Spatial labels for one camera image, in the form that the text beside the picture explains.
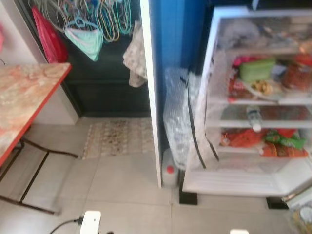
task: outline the metal table leg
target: metal table leg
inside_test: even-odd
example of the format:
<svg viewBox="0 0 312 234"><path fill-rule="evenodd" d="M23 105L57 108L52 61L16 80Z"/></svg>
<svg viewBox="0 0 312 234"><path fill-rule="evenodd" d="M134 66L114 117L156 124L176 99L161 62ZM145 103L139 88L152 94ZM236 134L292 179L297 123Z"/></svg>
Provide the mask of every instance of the metal table leg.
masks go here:
<svg viewBox="0 0 312 234"><path fill-rule="evenodd" d="M11 204L14 204L14 205L18 205L18 206L22 206L22 207L25 207L25 208L29 208L29 209L33 209L33 210L36 210L36 211L41 211L41 212L44 212L44 213L47 213L49 215L55 215L55 214L58 214L57 212L55 211L52 211L52 210L48 210L48 209L45 209L45 208L42 208L42 207L38 207L38 206L33 206L33 205L29 205L29 204L26 204L24 203L24 199L27 195L27 193L29 192L31 186L33 185L37 175L39 174L42 166L44 165L46 159L48 158L49 154L50 153L54 153L54 154L61 154L61 155L66 155L66 156L70 156L70 157L74 157L74 158L78 158L78 155L75 155L75 154L72 154L72 153L69 153L69 152L64 152L64 151L57 151L57 150L51 150L51 149L48 149L48 148L45 148L43 146L40 146L28 139L26 139L25 137L22 137L20 139L20 144L21 146L20 147L16 147L15 150L17 150L17 152L14 154L13 158L11 159L11 161L9 162L9 164L7 165L7 167L3 170L3 172L1 173L0 175L0 182L3 180L3 178L5 177L5 175L7 174L7 172L10 170L11 166L13 165L13 163L15 162L16 158L19 156L19 154L21 153L21 151L23 150L25 144L29 144L39 150L42 150L44 152L46 152L46 154L44 155L40 165L37 167L33 177L31 178L30 182L28 183L27 185L27 188L25 189L22 197L20 200L14 200L14 199L10 199L8 197L4 197L4 196L1 196L0 195L0 200L3 200L3 201L6 201L6 202L9 202Z"/></svg>

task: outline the green container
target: green container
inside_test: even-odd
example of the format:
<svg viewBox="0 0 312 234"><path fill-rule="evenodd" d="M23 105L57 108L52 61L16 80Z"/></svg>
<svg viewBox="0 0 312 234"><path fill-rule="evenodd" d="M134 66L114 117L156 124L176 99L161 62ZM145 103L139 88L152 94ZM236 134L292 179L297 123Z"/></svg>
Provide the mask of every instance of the green container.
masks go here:
<svg viewBox="0 0 312 234"><path fill-rule="evenodd" d="M239 66L240 78L245 82L269 79L271 70L275 66L275 58L266 58L254 62L244 62Z"/></svg>

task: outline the red table edge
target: red table edge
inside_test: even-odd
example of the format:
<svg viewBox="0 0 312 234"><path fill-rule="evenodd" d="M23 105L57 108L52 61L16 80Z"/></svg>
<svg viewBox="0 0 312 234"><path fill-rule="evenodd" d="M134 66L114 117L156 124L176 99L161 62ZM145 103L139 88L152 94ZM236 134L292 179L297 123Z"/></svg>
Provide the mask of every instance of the red table edge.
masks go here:
<svg viewBox="0 0 312 234"><path fill-rule="evenodd" d="M47 101L49 100L49 98L52 96L52 94L55 92L55 90L59 87L59 85L63 82L63 80L65 79L65 77L68 75L68 73L70 72L70 70L72 69L72 65L69 64L67 70L64 72L64 74L62 75L62 77L59 79L59 81L55 84L55 86L51 89L51 91L48 93L48 95L45 97L45 99L43 100L43 102L40 104L40 106L38 107L38 109L36 109L36 111L33 113L33 115L30 117L30 119L27 121L27 123L24 125L24 127L21 129L21 131L19 132L19 134L17 135L17 137L12 141L12 143L10 144L10 146L7 148L7 150L4 152L4 154L2 155L2 157L0 158L0 167L2 166L2 164L5 162L5 160L9 157L11 151L13 150L13 148L16 146L16 144L18 143L18 141L20 140L20 138L24 135L24 133L26 132L26 130L28 129L28 127L31 125L31 123L33 122L33 120L36 118L36 116L38 115L38 113L42 110L43 106L47 103Z"/></svg>

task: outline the doormat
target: doormat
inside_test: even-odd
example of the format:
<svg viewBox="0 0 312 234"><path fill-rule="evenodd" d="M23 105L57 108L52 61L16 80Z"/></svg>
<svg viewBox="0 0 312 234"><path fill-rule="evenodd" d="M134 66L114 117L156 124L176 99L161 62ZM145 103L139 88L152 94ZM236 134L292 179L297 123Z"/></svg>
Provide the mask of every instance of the doormat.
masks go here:
<svg viewBox="0 0 312 234"><path fill-rule="evenodd" d="M108 118L90 125L83 159L153 151L151 118Z"/></svg>

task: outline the table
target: table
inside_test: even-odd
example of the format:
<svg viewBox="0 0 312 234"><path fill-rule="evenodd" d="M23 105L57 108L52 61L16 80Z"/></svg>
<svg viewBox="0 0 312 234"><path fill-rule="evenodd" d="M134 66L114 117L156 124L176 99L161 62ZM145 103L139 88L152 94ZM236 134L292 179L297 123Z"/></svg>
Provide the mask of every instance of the table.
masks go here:
<svg viewBox="0 0 312 234"><path fill-rule="evenodd" d="M23 200L49 153L63 154L74 158L78 156L68 152L47 149L26 139L23 134L70 70L71 65L69 63L17 65L0 68L0 167L10 153L16 151L11 161L3 169L0 182L25 144L46 152L21 199L14 200L0 195L0 200L51 215L56 213L42 207L26 204Z"/></svg>

